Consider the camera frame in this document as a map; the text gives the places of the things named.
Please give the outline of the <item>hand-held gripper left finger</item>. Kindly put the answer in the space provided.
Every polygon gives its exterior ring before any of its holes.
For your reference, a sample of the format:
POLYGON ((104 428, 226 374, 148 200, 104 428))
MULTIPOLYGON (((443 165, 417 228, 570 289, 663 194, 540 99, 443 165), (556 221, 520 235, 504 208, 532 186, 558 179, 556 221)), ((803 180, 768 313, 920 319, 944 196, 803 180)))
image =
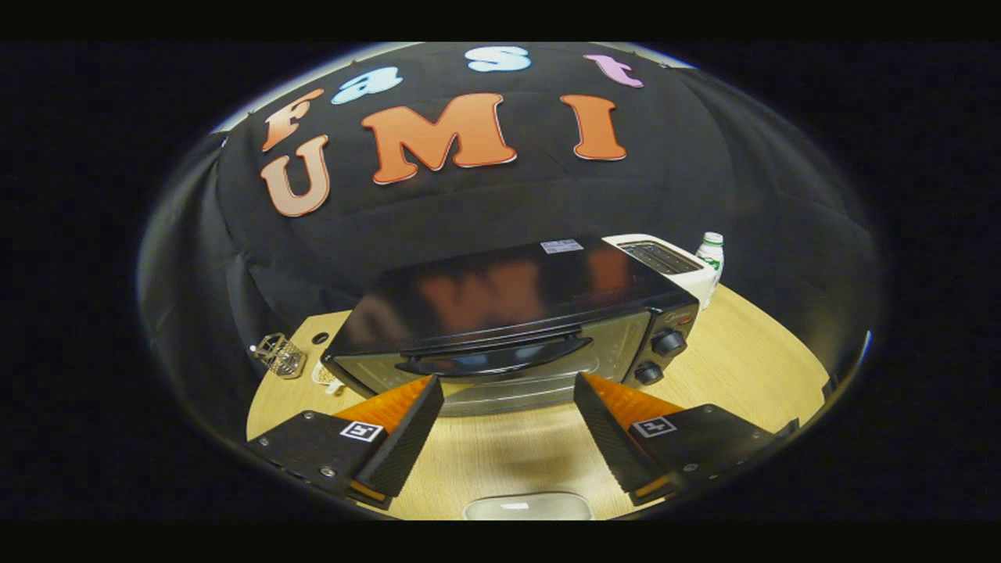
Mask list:
POLYGON ((336 414, 299 412, 247 445, 325 494, 387 509, 410 477, 443 402, 439 377, 426 375, 336 414))

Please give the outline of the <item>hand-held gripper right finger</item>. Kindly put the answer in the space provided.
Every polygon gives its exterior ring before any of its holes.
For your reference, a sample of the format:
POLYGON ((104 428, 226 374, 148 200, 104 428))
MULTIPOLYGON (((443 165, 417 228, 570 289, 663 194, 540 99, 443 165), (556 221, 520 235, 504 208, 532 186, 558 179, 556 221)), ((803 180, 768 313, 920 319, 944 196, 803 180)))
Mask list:
POLYGON ((718 405, 680 407, 579 373, 576 404, 616 483, 633 505, 679 501, 753 466, 798 430, 769 432, 718 405))

